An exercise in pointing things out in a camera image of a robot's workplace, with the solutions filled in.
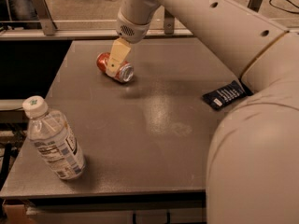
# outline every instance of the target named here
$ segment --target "wire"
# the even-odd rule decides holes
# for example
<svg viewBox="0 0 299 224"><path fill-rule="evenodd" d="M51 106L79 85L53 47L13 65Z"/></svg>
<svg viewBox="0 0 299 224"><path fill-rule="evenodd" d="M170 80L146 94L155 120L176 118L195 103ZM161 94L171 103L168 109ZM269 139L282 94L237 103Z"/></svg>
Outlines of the wire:
<svg viewBox="0 0 299 224"><path fill-rule="evenodd" d="M299 8L299 6L297 6L294 2L292 2L291 0L285 0L287 1L288 3L292 4L294 7L297 7ZM279 10L283 10L283 11L286 11L286 12L289 12L291 14L299 14L299 12L296 12L296 11L290 11L290 10L287 10L287 9L284 9L284 8L281 8L281 7L277 7L275 6L273 3L272 3L272 0L269 0L269 4L272 6L272 7L275 7Z"/></svg>

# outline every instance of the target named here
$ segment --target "metal table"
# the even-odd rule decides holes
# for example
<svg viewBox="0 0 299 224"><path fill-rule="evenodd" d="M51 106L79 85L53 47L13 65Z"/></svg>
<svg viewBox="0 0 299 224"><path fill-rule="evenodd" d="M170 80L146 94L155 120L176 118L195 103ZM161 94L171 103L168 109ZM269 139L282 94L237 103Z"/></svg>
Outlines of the metal table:
<svg viewBox="0 0 299 224"><path fill-rule="evenodd" d="M127 59L134 79L120 84L95 64L112 42L74 41L47 96L83 149L84 174L60 180L25 141L2 198L205 192L211 137L232 107L215 112L201 96L236 77L196 38L145 39Z"/></svg>

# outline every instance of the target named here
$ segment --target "aluminum can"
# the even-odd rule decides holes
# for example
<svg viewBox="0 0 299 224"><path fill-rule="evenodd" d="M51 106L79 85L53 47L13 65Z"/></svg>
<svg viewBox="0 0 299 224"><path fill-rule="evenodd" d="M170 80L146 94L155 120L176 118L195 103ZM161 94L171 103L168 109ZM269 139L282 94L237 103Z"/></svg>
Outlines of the aluminum can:
<svg viewBox="0 0 299 224"><path fill-rule="evenodd" d="M100 54L96 59L96 65L103 73L106 73L109 57L110 53L106 52ZM126 83L132 79L133 74L134 68L130 63L125 61L123 62L117 74L113 78L118 80L120 83Z"/></svg>

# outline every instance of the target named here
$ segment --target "bottle cap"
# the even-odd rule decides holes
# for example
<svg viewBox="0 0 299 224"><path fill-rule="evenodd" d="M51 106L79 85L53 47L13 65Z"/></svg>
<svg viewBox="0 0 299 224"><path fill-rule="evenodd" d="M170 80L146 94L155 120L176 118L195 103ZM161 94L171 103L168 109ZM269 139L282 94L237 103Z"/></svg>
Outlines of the bottle cap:
<svg viewBox="0 0 299 224"><path fill-rule="evenodd" d="M48 111L48 105L41 96L31 96L22 103L22 107L29 119L44 115Z"/></svg>

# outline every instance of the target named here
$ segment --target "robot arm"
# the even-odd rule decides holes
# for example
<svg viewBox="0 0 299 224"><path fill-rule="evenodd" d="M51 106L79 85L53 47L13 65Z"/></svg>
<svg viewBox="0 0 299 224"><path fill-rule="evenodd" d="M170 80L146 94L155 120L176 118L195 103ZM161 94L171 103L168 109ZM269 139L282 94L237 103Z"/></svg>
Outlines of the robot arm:
<svg viewBox="0 0 299 224"><path fill-rule="evenodd" d="M179 19L237 77L288 32L231 0L122 0L118 35L129 43L140 41L159 5Z"/></svg>
<svg viewBox="0 0 299 224"><path fill-rule="evenodd" d="M229 0L123 0L120 40L141 40L160 4L257 92L214 133L208 223L298 222L299 36Z"/></svg>

